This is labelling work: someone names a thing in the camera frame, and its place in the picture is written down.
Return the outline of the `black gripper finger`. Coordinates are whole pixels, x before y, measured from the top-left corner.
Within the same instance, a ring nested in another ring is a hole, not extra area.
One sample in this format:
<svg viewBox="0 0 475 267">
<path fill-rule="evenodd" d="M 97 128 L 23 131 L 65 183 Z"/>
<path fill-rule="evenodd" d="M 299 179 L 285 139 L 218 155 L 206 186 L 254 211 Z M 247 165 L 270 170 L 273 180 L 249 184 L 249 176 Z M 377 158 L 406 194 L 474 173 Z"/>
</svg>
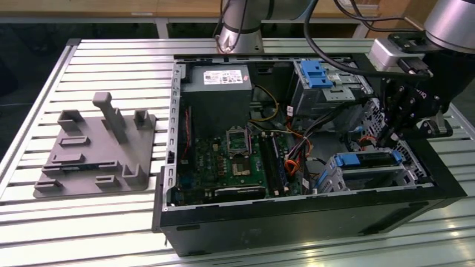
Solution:
<svg viewBox="0 0 475 267">
<path fill-rule="evenodd" d="M 416 98 L 408 82 L 385 79 L 381 90 L 381 111 L 385 113 L 385 126 L 378 135 L 380 147 L 394 147 L 401 132 L 412 120 Z"/>
<path fill-rule="evenodd" d="M 434 139 L 453 136 L 453 126 L 444 118 L 424 121 L 412 120 L 397 131 L 401 139 Z"/>
</svg>

